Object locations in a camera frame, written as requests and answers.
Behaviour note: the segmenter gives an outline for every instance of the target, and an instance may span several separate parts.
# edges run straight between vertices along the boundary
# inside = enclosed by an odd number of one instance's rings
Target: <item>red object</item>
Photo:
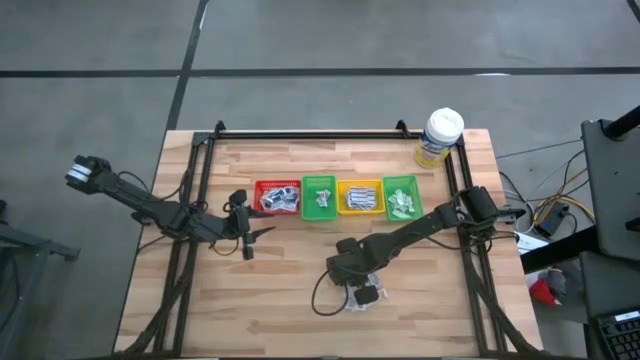
[[[529,288],[529,293],[531,297],[542,301],[543,303],[551,306],[557,306],[556,300],[551,294],[551,289],[549,289],[549,284],[547,284],[547,280],[539,279],[531,287]]]
[[[275,210],[275,211],[271,211],[271,210],[267,210],[264,209],[262,207],[262,204],[260,203],[260,198],[262,197],[262,194],[264,194],[265,192],[274,189],[274,188],[280,188],[280,187],[286,187],[286,186],[293,186],[295,188],[298,189],[298,206],[296,207],[296,211],[285,211],[285,210]],[[300,180],[260,180],[260,181],[256,181],[256,188],[255,191],[253,192],[253,208],[260,211],[260,212],[265,212],[267,214],[274,214],[274,215],[295,215],[300,213],[300,188],[302,186],[302,183],[300,182]]]

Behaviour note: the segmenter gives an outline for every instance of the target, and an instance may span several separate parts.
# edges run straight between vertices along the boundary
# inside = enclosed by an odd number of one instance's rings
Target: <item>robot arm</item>
[[[456,206],[458,198],[467,213]],[[360,287],[354,292],[359,304],[376,301],[377,290],[374,286],[366,286],[368,274],[386,267],[405,247],[443,229],[458,226],[476,237],[490,237],[495,232],[495,221],[510,213],[498,210],[484,187],[474,186],[394,232],[371,234],[359,241],[354,238],[339,241],[336,244],[338,255],[326,261],[329,277],[336,285]],[[522,215],[522,211],[517,211],[516,215]]]
[[[251,245],[258,236],[273,229],[267,228],[250,233],[249,218],[269,217],[245,206],[247,194],[238,190],[225,204],[226,218],[205,214],[198,205],[184,201],[165,201],[146,190],[123,180],[111,170],[107,160],[97,157],[76,156],[74,164],[65,176],[67,185],[85,194],[104,193],[112,199],[132,208],[131,215],[144,225],[144,219],[151,219],[160,231],[174,239],[191,238],[199,242],[215,244],[217,240],[243,240],[243,257],[253,258]]]

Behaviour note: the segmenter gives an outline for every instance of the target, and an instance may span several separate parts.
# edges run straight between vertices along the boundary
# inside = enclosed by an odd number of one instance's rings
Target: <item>gray floor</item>
[[[0,70],[178,69],[197,0],[5,0]],[[625,1],[212,0],[194,68],[640,66]],[[584,120],[637,106],[640,76],[191,79],[179,129],[421,127],[450,106],[489,128],[496,155],[579,138]],[[64,185],[76,154],[153,180],[176,79],[0,79],[0,198],[16,227],[82,248],[52,259],[24,359],[109,353],[140,229],[104,196]],[[571,144],[499,159],[523,193]],[[580,169],[584,162],[578,162]],[[589,190],[576,197],[589,204]],[[588,222],[579,217],[580,227]],[[545,347],[584,355],[581,327],[538,307]]]

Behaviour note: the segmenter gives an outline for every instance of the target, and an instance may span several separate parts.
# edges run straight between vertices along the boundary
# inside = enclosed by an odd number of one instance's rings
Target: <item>yellow container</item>
[[[369,210],[356,210],[347,206],[345,194],[352,186],[368,187],[376,189],[376,207]],[[382,180],[338,180],[338,213],[342,215],[357,214],[382,214],[385,212],[384,190],[382,188]]]

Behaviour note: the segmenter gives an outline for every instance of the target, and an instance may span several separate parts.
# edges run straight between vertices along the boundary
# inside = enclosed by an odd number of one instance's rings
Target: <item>wooden tabletop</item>
[[[168,194],[180,183],[192,134],[192,131],[168,132],[154,194]],[[503,205],[489,132],[465,130],[464,136],[474,183],[487,187],[496,204]],[[300,179],[308,174],[331,173],[338,179],[415,174],[424,211],[428,213],[449,200],[447,176],[443,167],[424,169],[414,162],[412,151],[416,143],[415,140],[216,141],[207,192],[208,212],[225,216],[222,204],[236,189],[246,189],[253,199],[257,180]],[[454,159],[460,183],[457,155]],[[192,199],[196,196],[199,174],[195,178]],[[404,249],[378,272],[389,297],[366,312],[343,311],[327,318],[311,310],[311,291],[325,270],[325,259],[336,254],[337,241],[392,231],[401,224],[389,222],[386,214],[339,216],[335,221],[319,223],[291,215],[255,219],[251,220],[254,230],[267,226],[277,229],[258,239],[251,261],[243,261],[240,251],[222,257],[202,244],[182,355],[477,355],[460,253],[428,241]],[[147,228],[142,243],[158,235],[158,229]],[[458,244],[455,231],[443,231],[434,237],[453,246]],[[234,244],[221,241],[216,248],[227,252]],[[130,345],[159,307],[170,247],[170,241],[163,240],[137,257],[116,350]],[[501,306],[526,339],[541,348],[515,241],[496,240],[489,257]],[[320,310],[330,311],[340,306],[344,290],[325,280],[319,287],[317,303]],[[485,327],[492,342],[489,316],[484,310]],[[168,339],[173,338],[175,312],[167,328]]]

